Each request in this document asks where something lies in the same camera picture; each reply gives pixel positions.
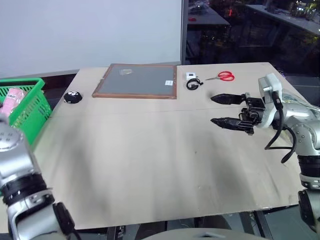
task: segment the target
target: wooden table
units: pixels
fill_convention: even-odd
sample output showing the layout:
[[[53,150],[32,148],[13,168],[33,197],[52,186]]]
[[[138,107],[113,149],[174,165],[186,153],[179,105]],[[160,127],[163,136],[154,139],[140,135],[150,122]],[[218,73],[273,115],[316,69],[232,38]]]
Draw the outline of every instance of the wooden table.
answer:
[[[196,21],[188,21],[188,29],[192,30],[201,30],[201,29],[211,29],[212,27],[219,26],[229,26],[230,23],[225,20],[222,16],[220,16],[215,10],[211,7],[207,6],[205,10],[203,10],[202,14],[188,14],[188,18],[195,18]]]
[[[299,29],[305,30],[309,33],[315,34],[317,36],[320,36],[320,24],[317,22],[308,21],[302,17],[294,17],[294,16],[286,15],[284,13],[272,13],[265,9],[266,8],[265,5],[247,4],[246,6],[278,22],[285,23],[285,24],[297,27]]]
[[[256,128],[248,136],[210,122],[237,117],[241,106],[209,97],[245,92],[259,97],[258,78],[271,72],[299,95],[271,64],[178,66],[176,100],[92,98],[106,70],[78,72],[67,91],[79,91],[83,100],[60,100],[34,151],[47,185],[77,229],[298,203],[303,187],[297,156],[281,164],[286,150],[264,150],[274,130]],[[195,91],[185,87],[186,72],[204,80],[223,70],[232,71],[235,81],[206,81]],[[286,141],[282,135],[276,144]],[[6,206],[0,206],[0,230],[6,232]]]

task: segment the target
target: mouse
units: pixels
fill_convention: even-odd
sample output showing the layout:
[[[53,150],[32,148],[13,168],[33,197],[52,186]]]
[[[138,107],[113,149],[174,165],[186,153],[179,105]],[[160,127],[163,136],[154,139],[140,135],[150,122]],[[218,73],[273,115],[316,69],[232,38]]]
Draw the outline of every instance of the mouse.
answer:
[[[78,91],[68,91],[63,98],[68,104],[76,104],[82,100],[82,96]]]

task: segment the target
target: green basket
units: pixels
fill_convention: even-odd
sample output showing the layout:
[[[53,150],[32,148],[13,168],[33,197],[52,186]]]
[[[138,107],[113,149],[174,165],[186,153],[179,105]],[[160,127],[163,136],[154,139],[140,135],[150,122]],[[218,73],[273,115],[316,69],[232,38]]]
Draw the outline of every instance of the green basket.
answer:
[[[41,128],[52,113],[41,88],[45,82],[41,78],[0,79],[0,102],[3,103],[10,88],[27,92],[21,103],[9,116],[9,124],[21,129],[32,145]]]

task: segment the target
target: glass wall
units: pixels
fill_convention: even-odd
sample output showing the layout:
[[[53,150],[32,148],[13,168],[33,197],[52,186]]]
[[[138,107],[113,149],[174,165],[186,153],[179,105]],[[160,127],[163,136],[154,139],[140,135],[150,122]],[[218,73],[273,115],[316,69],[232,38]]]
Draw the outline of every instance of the glass wall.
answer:
[[[320,105],[320,0],[189,0],[185,64],[269,62]]]

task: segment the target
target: white wall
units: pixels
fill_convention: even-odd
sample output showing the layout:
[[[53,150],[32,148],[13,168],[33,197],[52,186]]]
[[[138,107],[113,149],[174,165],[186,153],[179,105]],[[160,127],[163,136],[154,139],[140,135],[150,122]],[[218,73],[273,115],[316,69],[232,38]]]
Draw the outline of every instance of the white wall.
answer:
[[[0,78],[179,62],[182,0],[0,0]]]

